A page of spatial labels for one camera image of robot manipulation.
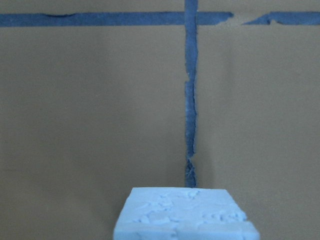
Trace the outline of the light blue foam block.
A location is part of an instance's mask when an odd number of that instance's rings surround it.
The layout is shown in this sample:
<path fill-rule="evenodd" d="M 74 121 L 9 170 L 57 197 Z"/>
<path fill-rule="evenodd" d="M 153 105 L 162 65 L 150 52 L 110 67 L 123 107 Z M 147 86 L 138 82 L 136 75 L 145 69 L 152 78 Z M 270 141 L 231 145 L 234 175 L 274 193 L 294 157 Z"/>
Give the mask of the light blue foam block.
<path fill-rule="evenodd" d="M 115 240 L 258 240 L 260 233 L 225 189 L 134 187 Z"/>

